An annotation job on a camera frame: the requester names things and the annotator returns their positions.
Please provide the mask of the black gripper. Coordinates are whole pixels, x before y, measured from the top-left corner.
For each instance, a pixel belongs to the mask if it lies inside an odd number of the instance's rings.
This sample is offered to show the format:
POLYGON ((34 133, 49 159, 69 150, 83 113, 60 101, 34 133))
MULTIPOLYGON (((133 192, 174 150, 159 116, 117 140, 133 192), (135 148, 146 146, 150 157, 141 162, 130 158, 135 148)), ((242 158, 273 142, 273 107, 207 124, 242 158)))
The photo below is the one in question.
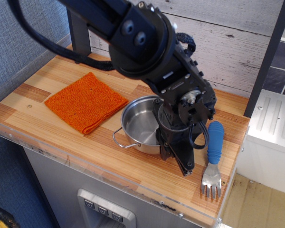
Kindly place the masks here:
POLYGON ((194 169, 194 149, 190 143, 190 127, 180 119, 177 110, 162 99, 153 101, 153 114, 159 124, 156 140, 160 146, 161 159, 175 158, 183 176, 194 169))

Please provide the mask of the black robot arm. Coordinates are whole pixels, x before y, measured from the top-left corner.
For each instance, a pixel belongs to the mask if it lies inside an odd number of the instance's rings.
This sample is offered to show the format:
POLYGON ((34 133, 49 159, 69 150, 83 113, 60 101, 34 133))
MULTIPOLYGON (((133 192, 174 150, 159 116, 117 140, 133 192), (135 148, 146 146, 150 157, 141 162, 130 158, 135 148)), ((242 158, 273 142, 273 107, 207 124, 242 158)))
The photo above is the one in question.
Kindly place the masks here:
POLYGON ((65 0, 63 4, 109 44, 115 70, 142 80, 158 96, 153 114, 162 159, 174 157, 184 176, 194 169, 194 142, 206 134, 216 95, 191 59, 195 47, 182 43, 169 19, 152 5, 127 0, 65 0))

